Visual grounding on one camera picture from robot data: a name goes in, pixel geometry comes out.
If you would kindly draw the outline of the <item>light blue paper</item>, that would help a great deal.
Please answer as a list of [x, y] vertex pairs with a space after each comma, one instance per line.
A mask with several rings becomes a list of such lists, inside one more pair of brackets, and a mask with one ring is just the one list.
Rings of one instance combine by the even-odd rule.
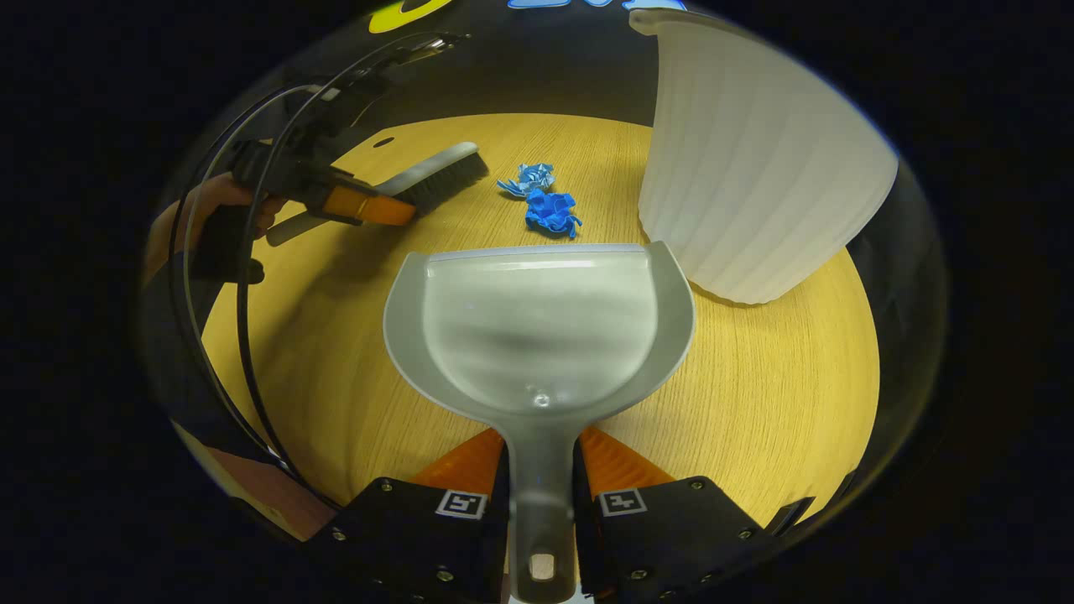
[[547, 195], [555, 184], [554, 167], [552, 164], [521, 164], [518, 167], [516, 179], [496, 179], [496, 186], [507, 195], [516, 198], [529, 198], [529, 195]]

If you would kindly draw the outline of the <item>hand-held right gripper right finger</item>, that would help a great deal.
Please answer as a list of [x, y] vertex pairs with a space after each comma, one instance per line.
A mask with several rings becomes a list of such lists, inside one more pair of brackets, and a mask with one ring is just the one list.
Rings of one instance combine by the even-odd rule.
[[674, 479], [603, 430], [575, 447], [576, 551], [594, 604], [682, 604], [748, 566], [764, 528], [706, 476]]

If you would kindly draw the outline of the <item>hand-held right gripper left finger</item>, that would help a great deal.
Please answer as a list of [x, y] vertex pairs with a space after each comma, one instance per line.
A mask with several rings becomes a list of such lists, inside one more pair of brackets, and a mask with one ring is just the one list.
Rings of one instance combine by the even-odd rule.
[[508, 452], [492, 429], [410, 481], [375, 478], [304, 544], [357, 604], [503, 604]]

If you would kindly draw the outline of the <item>small grey broom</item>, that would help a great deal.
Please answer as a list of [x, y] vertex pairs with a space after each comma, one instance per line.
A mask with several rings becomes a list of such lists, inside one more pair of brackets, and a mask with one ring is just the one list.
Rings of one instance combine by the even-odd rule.
[[[413, 221], [417, 221], [487, 176], [487, 160], [481, 157], [478, 145], [463, 142], [403, 169], [383, 183], [369, 185], [380, 195], [391, 195], [413, 204], [417, 207]], [[266, 232], [266, 242], [272, 246], [281, 246], [326, 222], [334, 221], [314, 217], [310, 211], [305, 210], [287, 221], [272, 226]]]

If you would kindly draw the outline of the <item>dark blue paper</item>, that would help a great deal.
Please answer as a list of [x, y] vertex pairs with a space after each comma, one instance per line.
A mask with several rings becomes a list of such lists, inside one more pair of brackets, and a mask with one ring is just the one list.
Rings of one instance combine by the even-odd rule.
[[525, 201], [524, 222], [529, 230], [545, 233], [548, 238], [578, 238], [582, 221], [574, 214], [576, 200], [572, 195], [548, 195], [533, 189]]

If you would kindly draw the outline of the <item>white ribbed garbage bin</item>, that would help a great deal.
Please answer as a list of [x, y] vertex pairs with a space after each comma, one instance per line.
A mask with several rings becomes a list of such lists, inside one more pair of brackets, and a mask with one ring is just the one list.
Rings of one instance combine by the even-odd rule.
[[871, 221], [897, 153], [846, 96], [759, 37], [671, 8], [633, 10], [629, 23], [659, 53], [647, 236], [711, 294], [786, 294]]

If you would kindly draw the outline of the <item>grey plastic dustpan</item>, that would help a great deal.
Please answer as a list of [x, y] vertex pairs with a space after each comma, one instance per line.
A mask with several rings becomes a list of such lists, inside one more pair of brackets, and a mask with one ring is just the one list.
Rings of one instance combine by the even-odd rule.
[[661, 242], [411, 253], [400, 267], [383, 311], [392, 363], [423, 398], [505, 440], [514, 599], [571, 599], [576, 440], [659, 390], [695, 323]]

